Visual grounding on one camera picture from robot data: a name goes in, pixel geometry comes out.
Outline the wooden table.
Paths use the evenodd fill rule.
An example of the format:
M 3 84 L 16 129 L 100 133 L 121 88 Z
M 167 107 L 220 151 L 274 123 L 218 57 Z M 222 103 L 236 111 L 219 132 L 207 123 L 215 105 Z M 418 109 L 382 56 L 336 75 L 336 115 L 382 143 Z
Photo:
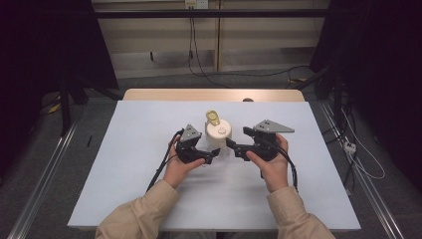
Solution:
M 303 102 L 298 90 L 248 89 L 129 89 L 125 101 L 207 101 L 241 102 L 244 98 L 254 102 Z

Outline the person's right hand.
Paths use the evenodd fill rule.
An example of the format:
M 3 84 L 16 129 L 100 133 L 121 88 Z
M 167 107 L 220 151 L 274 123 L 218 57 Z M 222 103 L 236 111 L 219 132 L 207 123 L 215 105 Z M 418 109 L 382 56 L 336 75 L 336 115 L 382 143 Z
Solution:
M 278 153 L 271 161 L 264 161 L 264 159 L 253 151 L 247 151 L 246 155 L 261 170 L 267 189 L 270 193 L 289 186 L 289 163 L 283 155 Z

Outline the white table mat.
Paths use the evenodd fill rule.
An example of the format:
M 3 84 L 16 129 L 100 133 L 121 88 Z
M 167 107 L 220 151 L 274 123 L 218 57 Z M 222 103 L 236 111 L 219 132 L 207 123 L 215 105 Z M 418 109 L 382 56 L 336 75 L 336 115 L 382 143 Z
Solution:
M 95 228 L 117 206 L 143 195 L 173 135 L 188 124 L 203 130 L 209 110 L 229 122 L 238 143 L 252 143 L 243 129 L 262 120 L 288 126 L 285 138 L 307 212 L 334 231 L 359 229 L 306 102 L 119 102 L 69 226 Z M 164 231 L 272 231 L 276 227 L 259 168 L 232 153 L 192 170 L 178 190 L 179 200 L 161 225 Z

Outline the white wall outlet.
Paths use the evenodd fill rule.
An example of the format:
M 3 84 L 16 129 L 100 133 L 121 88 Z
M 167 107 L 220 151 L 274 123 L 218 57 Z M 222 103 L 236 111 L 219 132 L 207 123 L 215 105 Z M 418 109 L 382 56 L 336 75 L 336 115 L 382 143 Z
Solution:
M 186 9 L 208 9 L 208 0 L 184 0 Z

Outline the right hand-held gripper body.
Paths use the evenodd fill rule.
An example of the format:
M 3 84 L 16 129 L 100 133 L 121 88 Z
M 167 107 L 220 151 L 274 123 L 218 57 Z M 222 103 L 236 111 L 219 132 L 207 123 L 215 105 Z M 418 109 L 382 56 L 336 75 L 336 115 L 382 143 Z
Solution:
M 276 147 L 276 133 L 295 131 L 293 128 L 269 119 L 264 119 L 251 128 L 256 132 L 254 136 L 251 136 L 254 143 L 252 145 L 236 143 L 236 148 L 233 149 L 236 157 L 241 157 L 246 161 L 249 161 L 247 151 L 253 151 L 264 161 L 271 161 L 279 153 Z

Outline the black horizontal metal bar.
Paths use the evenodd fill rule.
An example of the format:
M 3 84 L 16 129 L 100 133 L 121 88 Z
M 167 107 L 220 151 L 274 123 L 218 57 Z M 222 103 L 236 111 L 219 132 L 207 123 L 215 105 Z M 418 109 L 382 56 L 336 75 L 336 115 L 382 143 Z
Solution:
M 330 14 L 326 9 L 205 9 L 205 10 L 133 10 L 133 11 L 96 11 L 103 19 L 117 18 L 311 18 L 325 17 Z

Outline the clear bottle with cream lid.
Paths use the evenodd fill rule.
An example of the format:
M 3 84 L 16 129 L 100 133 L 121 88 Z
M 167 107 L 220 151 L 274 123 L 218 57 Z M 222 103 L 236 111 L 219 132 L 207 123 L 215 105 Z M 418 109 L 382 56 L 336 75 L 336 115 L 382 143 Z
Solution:
M 226 145 L 226 139 L 232 137 L 231 125 L 226 120 L 220 119 L 214 110 L 207 111 L 205 116 L 205 136 L 208 149 L 219 149 L 220 157 L 228 156 L 229 148 Z

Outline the black metal stand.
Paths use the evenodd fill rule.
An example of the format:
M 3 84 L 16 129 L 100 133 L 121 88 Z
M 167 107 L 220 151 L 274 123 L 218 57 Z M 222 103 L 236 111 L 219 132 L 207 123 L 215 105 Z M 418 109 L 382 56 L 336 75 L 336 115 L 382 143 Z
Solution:
M 62 109 L 62 132 L 65 136 L 71 127 L 70 100 L 77 105 L 85 105 L 89 98 L 84 90 L 83 81 L 75 77 L 62 77 L 60 81 L 60 103 Z
M 309 85 L 313 85 L 316 90 L 316 97 L 319 100 L 326 100 L 330 93 L 333 93 L 333 117 L 337 126 L 341 126 L 342 112 L 341 112 L 341 86 L 342 81 L 338 75 L 337 66 L 335 64 L 328 64 L 318 71 L 315 75 L 308 78 L 297 86 L 294 90 L 303 90 Z

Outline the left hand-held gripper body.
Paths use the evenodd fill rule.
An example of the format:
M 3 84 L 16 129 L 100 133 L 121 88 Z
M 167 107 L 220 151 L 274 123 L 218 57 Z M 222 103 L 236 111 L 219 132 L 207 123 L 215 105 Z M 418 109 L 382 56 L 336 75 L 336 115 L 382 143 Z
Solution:
M 212 152 L 196 148 L 196 144 L 201 138 L 201 135 L 202 133 L 191 124 L 188 124 L 182 131 L 179 142 L 176 144 L 176 153 L 182 162 L 190 163 L 197 159 L 204 158 L 206 164 L 212 163 Z

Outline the aluminium floor rail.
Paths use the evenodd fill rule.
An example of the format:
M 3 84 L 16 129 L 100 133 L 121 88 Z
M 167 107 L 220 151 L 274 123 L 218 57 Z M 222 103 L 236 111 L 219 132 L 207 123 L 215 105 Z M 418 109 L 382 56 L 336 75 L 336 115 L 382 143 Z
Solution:
M 396 219 L 376 189 L 373 183 L 374 177 L 369 175 L 356 154 L 351 154 L 344 148 L 347 137 L 344 139 L 339 138 L 337 141 L 342 151 L 345 153 L 348 163 L 351 165 L 354 178 L 359 182 L 362 190 L 366 195 L 366 198 L 368 199 L 378 220 L 380 221 L 380 224 L 386 232 L 387 237 L 389 239 L 405 239 L 402 231 L 399 228 L 399 225 L 397 224 Z
M 46 193 L 53 181 L 57 169 L 73 139 L 79 122 L 75 120 L 66 133 L 60 137 L 58 144 L 50 157 L 48 164 L 43 171 L 35 189 L 27 200 L 23 210 L 18 216 L 7 239 L 26 239 L 29 229 L 39 211 L 39 208 L 46 196 Z

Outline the person's left hand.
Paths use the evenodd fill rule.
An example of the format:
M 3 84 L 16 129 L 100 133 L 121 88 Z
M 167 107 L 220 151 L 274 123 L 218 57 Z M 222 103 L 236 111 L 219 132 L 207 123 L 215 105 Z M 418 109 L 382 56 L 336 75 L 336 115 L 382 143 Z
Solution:
M 205 163 L 204 158 L 199 158 L 189 163 L 182 162 L 176 153 L 176 143 L 179 142 L 179 138 L 180 135 L 178 134 L 170 145 L 168 161 L 163 175 L 163 180 L 174 189 L 178 187 L 191 170 Z

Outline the black curtain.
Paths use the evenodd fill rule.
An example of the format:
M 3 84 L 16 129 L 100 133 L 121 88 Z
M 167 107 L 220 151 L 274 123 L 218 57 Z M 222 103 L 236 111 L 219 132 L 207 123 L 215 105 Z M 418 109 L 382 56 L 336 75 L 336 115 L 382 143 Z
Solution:
M 92 0 L 0 0 L 0 180 L 20 154 L 48 93 L 115 89 Z
M 392 161 L 422 193 L 422 0 L 329 0 L 311 68 L 337 70 Z

